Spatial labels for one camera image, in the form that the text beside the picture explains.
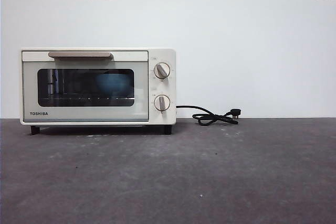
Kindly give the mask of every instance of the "oven control panel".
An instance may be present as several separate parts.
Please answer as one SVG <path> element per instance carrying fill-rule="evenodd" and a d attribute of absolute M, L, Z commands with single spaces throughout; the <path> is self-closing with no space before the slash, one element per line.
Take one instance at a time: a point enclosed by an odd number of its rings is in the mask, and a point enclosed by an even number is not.
<path fill-rule="evenodd" d="M 176 122 L 176 53 L 172 49 L 149 51 L 150 122 Z"/>

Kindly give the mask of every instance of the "oven door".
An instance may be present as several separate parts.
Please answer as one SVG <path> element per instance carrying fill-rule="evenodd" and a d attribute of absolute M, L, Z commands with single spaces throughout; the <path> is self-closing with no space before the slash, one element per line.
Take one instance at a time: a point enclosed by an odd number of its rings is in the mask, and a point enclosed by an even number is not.
<path fill-rule="evenodd" d="M 23 52 L 24 122 L 149 120 L 147 51 L 101 59 L 48 53 Z"/>

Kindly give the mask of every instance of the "control knob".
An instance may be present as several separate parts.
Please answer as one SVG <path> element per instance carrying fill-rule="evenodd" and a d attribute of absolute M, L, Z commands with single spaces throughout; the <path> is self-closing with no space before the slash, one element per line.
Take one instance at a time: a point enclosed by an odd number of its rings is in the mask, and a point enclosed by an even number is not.
<path fill-rule="evenodd" d="M 157 110 L 165 111 L 170 106 L 170 100 L 165 95 L 158 95 L 154 100 L 154 105 Z"/>
<path fill-rule="evenodd" d="M 170 68 L 166 63 L 158 63 L 154 67 L 154 74 L 160 79 L 167 78 L 170 74 Z"/>

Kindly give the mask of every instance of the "glass oven window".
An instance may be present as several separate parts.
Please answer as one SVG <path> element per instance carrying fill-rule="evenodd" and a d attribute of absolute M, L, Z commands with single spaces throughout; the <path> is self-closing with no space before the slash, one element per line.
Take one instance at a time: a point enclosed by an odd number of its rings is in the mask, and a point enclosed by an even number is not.
<path fill-rule="evenodd" d="M 43 107 L 132 106 L 131 69 L 40 69 L 38 104 Z"/>

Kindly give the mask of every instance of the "oven door handle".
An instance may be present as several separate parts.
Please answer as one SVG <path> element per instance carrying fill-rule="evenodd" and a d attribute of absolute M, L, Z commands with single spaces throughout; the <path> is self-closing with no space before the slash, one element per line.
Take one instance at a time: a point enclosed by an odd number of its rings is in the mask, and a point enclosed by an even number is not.
<path fill-rule="evenodd" d="M 110 52 L 99 51 L 55 51 L 49 52 L 48 56 L 54 59 L 88 59 L 88 60 L 104 60 L 113 59 L 113 55 Z"/>

